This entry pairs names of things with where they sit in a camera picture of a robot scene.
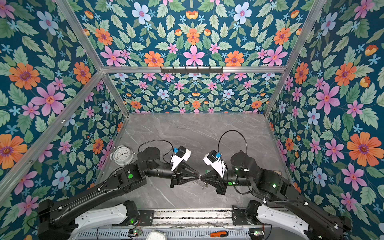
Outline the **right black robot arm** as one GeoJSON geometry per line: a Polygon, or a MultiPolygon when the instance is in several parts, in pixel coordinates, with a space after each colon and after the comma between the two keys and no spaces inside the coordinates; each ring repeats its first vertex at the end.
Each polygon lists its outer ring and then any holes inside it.
{"type": "Polygon", "coordinates": [[[213,168],[201,180],[225,195],[228,186],[247,187],[256,197],[245,210],[249,220],[272,225],[306,240],[342,240],[352,230],[351,220],[326,212],[300,193],[277,172],[260,168],[254,158],[243,151],[231,157],[228,169],[221,153],[215,150],[204,157],[213,168]]]}

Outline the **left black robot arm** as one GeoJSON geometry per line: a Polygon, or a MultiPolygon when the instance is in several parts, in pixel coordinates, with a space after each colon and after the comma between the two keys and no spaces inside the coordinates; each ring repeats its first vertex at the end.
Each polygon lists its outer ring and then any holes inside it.
{"type": "Polygon", "coordinates": [[[186,163],[190,156],[191,152],[180,146],[166,164],[158,148],[148,147],[137,154],[135,162],[117,168],[95,187],[62,201],[43,201],[38,208],[38,238],[74,240],[82,231],[105,225],[138,225],[144,217],[132,200],[114,207],[97,207],[146,185],[150,177],[169,179],[171,188],[199,179],[199,172],[186,163]]]}

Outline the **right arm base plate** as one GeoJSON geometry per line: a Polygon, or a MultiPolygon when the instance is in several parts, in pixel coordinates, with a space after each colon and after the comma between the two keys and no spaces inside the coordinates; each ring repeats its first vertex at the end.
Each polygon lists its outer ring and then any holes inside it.
{"type": "Polygon", "coordinates": [[[232,222],[234,226],[252,226],[255,222],[249,219],[241,209],[232,208],[232,222]]]}

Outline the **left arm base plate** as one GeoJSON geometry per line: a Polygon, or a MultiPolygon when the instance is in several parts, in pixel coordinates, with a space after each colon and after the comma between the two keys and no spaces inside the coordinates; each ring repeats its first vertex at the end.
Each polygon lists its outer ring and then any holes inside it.
{"type": "Polygon", "coordinates": [[[154,220],[155,211],[153,210],[138,210],[138,216],[133,218],[133,226],[149,227],[152,226],[154,220]]]}

